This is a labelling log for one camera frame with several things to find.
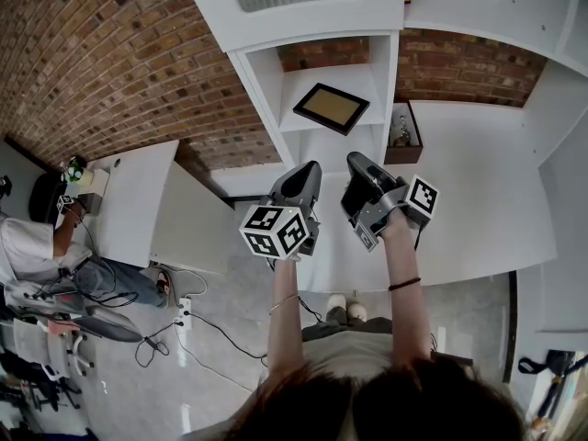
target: hair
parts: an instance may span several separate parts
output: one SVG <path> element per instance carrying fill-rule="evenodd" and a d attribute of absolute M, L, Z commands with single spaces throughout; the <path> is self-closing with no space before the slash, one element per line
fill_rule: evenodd
<path fill-rule="evenodd" d="M 438 356 L 389 368 L 361 384 L 316 367 L 293 372 L 238 420 L 230 440 L 335 441 L 351 410 L 357 439 L 520 441 L 525 425 L 514 403 Z"/>

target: power strip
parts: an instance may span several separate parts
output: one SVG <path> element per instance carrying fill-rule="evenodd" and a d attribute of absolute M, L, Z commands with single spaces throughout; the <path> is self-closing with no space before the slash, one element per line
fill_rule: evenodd
<path fill-rule="evenodd" d="M 192 313 L 192 299 L 191 298 L 181 298 L 179 301 L 180 308 L 177 312 L 177 320 L 182 322 L 184 325 L 177 327 L 178 334 L 184 334 L 188 330 L 192 330 L 192 316 L 189 315 Z"/>

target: black wristband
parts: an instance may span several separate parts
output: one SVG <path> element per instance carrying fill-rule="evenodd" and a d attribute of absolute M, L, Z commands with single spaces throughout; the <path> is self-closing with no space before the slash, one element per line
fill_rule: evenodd
<path fill-rule="evenodd" d="M 413 279 L 410 279 L 408 281 L 405 281 L 405 282 L 403 282 L 401 284 L 395 284 L 393 286 L 390 286 L 388 288 L 388 291 L 392 292 L 393 290 L 400 289 L 400 288 L 405 288 L 406 286 L 410 286 L 411 284 L 419 283 L 419 282 L 421 282 L 421 279 L 419 277 L 414 277 Z"/>

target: white shoe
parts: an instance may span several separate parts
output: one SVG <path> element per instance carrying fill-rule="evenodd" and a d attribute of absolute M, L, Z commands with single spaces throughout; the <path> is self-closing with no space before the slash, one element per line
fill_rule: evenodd
<path fill-rule="evenodd" d="M 347 309 L 347 317 L 349 319 L 359 319 L 362 322 L 366 322 L 368 320 L 368 311 L 366 311 L 366 308 L 362 304 L 354 302 L 349 306 L 349 309 Z"/>
<path fill-rule="evenodd" d="M 343 294 L 331 294 L 327 300 L 327 313 L 335 307 L 341 307 L 343 310 L 347 308 L 347 300 Z"/>

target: forearm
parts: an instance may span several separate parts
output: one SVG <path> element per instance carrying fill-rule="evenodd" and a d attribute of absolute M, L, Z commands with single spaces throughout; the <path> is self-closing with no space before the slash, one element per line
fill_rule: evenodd
<path fill-rule="evenodd" d="M 53 234 L 53 257 L 65 256 L 72 242 L 77 218 L 71 214 L 65 214 L 62 225 Z"/>
<path fill-rule="evenodd" d="M 390 284 L 397 285 L 418 277 L 413 238 L 408 228 L 384 241 Z M 410 364 L 417 357 L 430 356 L 429 318 L 420 283 L 390 293 L 394 320 L 394 365 Z"/>
<path fill-rule="evenodd" d="M 296 263 L 277 260 L 273 305 L 298 295 Z M 285 301 L 272 311 L 267 345 L 270 376 L 285 375 L 302 366 L 302 327 L 298 298 Z"/>

